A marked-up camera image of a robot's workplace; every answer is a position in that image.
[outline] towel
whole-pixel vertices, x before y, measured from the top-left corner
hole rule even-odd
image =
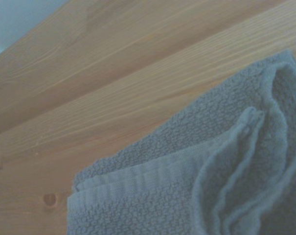
[[[296,235],[296,60],[251,64],[79,172],[68,235]]]

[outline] wall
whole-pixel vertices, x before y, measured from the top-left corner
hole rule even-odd
[[[0,0],[0,53],[68,0]]]

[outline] wooden plank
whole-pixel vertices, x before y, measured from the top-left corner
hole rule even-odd
[[[86,24],[85,5],[71,0],[1,53],[0,91],[16,84],[25,86],[27,74],[62,53],[86,32]]]
[[[120,0],[104,2],[90,6],[87,23],[82,10],[76,24],[87,27],[87,32],[76,43],[64,46],[56,55],[42,55],[41,61],[35,60],[26,68],[19,66],[9,74],[0,70],[0,80],[9,76],[15,81],[0,91],[0,133],[282,1],[124,0],[125,6],[116,12]],[[113,17],[101,14],[107,12],[106,7],[114,12]]]
[[[68,190],[74,173],[83,166],[137,140],[140,134],[148,133],[142,127],[150,131],[150,126],[162,123],[246,64],[285,47],[293,49],[296,55],[294,19],[296,4],[278,6],[3,133],[0,199]],[[261,21],[268,22],[265,29],[284,25],[281,30],[289,30],[290,34],[257,34]],[[243,26],[250,35],[242,35]],[[229,37],[230,33],[236,42]],[[227,46],[218,50],[219,42]]]
[[[173,8],[169,1],[140,1],[151,6],[143,11],[137,1],[83,2],[77,6],[83,28],[74,27],[55,54],[46,57],[50,47],[39,45],[19,70],[13,55],[21,55],[26,36],[1,58],[1,81],[14,82],[0,90],[0,235],[65,234],[76,172],[151,132],[247,64],[286,48],[296,56],[296,0],[188,0]],[[46,30],[75,12],[66,7]],[[48,206],[44,198],[51,203],[53,195],[57,204]]]
[[[279,5],[12,128],[0,134],[2,160],[20,160],[43,150],[83,142],[90,136],[101,137],[99,128],[120,123],[119,117],[131,116],[164,95],[190,88],[197,88],[200,94],[205,84],[221,82],[254,60],[285,48],[296,52],[295,19],[296,2]]]
[[[70,192],[19,198],[0,203],[0,234],[66,234]]]

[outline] folded towel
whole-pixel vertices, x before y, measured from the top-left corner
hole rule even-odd
[[[68,235],[296,235],[296,60],[258,61],[78,173]]]

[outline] wooden board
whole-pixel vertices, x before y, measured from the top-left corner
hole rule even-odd
[[[296,0],[72,0],[0,55],[0,235],[66,232],[76,172],[251,62]]]

